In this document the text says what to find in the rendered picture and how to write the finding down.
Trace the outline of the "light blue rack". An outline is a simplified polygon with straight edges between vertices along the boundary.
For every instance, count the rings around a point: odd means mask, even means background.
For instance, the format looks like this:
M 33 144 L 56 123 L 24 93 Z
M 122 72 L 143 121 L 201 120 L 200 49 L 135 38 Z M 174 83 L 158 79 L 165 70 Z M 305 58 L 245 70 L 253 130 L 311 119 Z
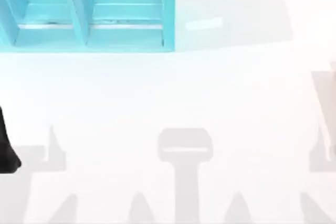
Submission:
M 175 0 L 0 0 L 0 52 L 171 52 Z

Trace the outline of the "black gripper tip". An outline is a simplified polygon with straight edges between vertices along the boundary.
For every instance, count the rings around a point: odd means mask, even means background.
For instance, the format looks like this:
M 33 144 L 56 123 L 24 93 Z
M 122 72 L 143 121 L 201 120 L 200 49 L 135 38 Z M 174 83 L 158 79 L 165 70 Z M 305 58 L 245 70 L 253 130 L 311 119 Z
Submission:
M 13 174 L 21 166 L 22 162 L 10 144 L 3 111 L 0 107 L 0 174 Z

